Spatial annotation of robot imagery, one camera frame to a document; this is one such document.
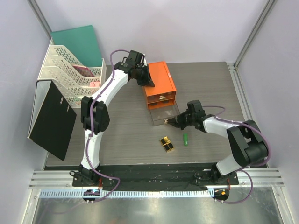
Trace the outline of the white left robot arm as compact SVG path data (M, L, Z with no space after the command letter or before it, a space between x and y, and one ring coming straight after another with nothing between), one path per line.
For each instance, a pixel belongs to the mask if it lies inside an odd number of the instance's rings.
M92 96L81 100L81 123L85 131L84 156L79 173L89 186L95 186L100 179L98 168L100 143L108 128L110 117L108 106L118 91L131 79L139 86L154 87L149 68L143 53L131 50L128 56L112 64L112 73L105 83Z

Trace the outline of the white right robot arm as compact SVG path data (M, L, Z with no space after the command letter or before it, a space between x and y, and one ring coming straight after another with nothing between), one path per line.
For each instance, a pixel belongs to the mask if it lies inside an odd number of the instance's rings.
M221 119L218 114L207 115L199 100L188 102L185 112L165 122L181 130L193 126L228 139L231 155L211 167L211 181L216 184L224 183L235 171L247 166L257 166L262 160L260 166L266 164L271 156L269 143L253 120L239 122Z

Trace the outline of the gold black lipstick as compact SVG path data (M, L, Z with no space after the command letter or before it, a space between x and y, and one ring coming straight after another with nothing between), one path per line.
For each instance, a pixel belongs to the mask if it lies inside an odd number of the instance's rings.
M169 140L169 138L166 136L162 139L159 140L161 142L161 144L164 146L164 145L167 145L169 144L171 141Z
M174 150L174 146L172 143L164 144L163 145L164 150L168 153Z

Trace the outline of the green lipstick tube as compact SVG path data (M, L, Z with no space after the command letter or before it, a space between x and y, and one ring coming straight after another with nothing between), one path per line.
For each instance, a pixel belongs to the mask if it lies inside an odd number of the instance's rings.
M183 134L183 141L184 141L184 146L188 146L188 134L187 133Z

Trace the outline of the orange drawer cabinet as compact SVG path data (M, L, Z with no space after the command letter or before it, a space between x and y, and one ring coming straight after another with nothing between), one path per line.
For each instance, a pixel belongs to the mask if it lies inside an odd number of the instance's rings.
M149 104L147 102L147 96L167 93L167 92L177 92L176 86L171 77L169 68L166 61L160 61L155 63L149 63L148 68L150 71L151 78L155 84L155 87L143 87L143 93L145 97L146 107L149 110Z

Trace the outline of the clear drawer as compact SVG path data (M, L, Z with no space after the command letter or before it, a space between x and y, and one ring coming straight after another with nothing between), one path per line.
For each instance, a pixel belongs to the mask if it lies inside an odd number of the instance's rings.
M174 118L180 114L175 99L164 100L149 104L149 114L153 126L163 125L167 119Z
M173 99L173 98L175 98L175 96L176 96L175 92L167 92L167 93L151 95L151 96L147 96L147 102L155 103L155 102L159 102L159 101Z

